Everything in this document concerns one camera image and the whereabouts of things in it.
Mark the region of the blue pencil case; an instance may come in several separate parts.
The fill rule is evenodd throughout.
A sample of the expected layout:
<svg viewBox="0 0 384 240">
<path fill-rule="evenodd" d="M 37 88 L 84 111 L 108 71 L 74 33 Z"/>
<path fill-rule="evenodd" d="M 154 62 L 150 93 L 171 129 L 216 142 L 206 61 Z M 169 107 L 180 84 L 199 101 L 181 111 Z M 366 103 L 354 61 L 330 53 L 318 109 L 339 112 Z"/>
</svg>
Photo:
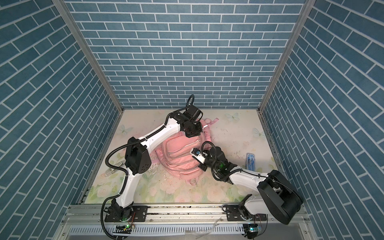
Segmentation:
<svg viewBox="0 0 384 240">
<path fill-rule="evenodd" d="M 251 153 L 246 154 L 246 169 L 255 172 L 255 155 Z"/>
</svg>

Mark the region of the pink student backpack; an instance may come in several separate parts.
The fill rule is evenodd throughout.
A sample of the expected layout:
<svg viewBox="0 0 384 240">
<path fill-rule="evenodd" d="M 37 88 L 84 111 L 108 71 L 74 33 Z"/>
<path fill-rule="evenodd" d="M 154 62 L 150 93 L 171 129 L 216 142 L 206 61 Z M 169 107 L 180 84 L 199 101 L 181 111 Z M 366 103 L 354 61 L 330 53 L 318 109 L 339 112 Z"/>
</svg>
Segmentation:
<svg viewBox="0 0 384 240">
<path fill-rule="evenodd" d="M 185 132 L 179 132 L 155 148 L 159 162 L 170 175 L 184 180 L 190 185 L 197 183 L 203 170 L 199 168 L 199 162 L 192 157 L 190 152 L 193 148 L 200 149 L 203 142 L 212 140 L 210 126 L 218 120 L 218 118 L 200 120 L 203 132 L 199 136 L 188 138 Z"/>
</svg>

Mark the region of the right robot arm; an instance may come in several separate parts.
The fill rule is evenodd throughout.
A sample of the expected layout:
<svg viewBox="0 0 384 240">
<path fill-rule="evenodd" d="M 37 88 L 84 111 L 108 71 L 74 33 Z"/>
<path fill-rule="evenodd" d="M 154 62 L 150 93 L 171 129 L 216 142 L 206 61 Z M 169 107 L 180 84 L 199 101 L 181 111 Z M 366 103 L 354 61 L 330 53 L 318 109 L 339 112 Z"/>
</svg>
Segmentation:
<svg viewBox="0 0 384 240">
<path fill-rule="evenodd" d="M 228 207 L 228 219 L 245 221 L 262 218 L 257 215 L 271 215 L 284 225 L 288 225 L 295 214 L 301 209 L 303 200 L 298 191 L 285 176 L 277 170 L 270 173 L 257 173 L 245 170 L 229 162 L 219 147 L 209 150 L 194 148 L 190 154 L 199 162 L 199 168 L 211 169 L 213 178 L 218 182 L 242 186 L 259 193 L 261 198 L 252 194 L 245 196 L 235 207 Z"/>
</svg>

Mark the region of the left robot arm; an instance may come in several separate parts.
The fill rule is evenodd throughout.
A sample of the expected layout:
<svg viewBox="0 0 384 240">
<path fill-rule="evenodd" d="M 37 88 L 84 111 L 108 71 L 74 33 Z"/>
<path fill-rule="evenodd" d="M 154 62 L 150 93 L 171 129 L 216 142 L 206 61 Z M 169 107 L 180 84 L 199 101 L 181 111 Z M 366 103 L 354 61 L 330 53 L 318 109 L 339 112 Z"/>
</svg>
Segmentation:
<svg viewBox="0 0 384 240">
<path fill-rule="evenodd" d="M 112 207 L 117 211 L 125 210 L 134 202 L 134 193 L 140 177 L 151 166 L 150 153 L 163 141 L 179 132 L 184 132 L 187 138 L 199 136 L 203 132 L 200 117 L 202 111 L 190 104 L 182 109 L 173 111 L 166 116 L 165 122 L 150 133 L 138 139 L 132 137 L 127 144 L 111 151 L 105 159 L 107 167 L 122 171 L 125 178 L 120 192 L 113 197 Z M 110 158 L 120 150 L 126 150 L 125 167 L 110 163 Z"/>
</svg>

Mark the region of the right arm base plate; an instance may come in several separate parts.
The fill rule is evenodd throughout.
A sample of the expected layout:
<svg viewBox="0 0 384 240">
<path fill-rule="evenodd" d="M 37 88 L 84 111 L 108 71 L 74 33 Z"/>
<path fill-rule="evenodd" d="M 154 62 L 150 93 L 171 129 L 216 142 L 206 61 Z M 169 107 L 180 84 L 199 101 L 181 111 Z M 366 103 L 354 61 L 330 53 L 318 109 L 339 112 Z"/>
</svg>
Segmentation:
<svg viewBox="0 0 384 240">
<path fill-rule="evenodd" d="M 240 207 L 238 205 L 223 205 L 222 210 L 226 214 L 227 221 L 236 222 L 236 221 L 255 221 L 263 222 L 268 219 L 266 214 L 250 214 L 245 207 Z"/>
</svg>

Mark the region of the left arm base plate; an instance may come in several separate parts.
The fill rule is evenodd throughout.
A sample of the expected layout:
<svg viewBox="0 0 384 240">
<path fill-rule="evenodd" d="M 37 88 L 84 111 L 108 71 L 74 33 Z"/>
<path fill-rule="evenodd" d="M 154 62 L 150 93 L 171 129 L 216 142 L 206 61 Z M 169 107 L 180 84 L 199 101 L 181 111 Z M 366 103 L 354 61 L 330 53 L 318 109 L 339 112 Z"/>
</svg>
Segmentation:
<svg viewBox="0 0 384 240">
<path fill-rule="evenodd" d="M 116 211 L 113 207 L 104 209 L 105 221 L 115 223 L 144 222 L 148 213 L 148 206 L 131 206 Z"/>
</svg>

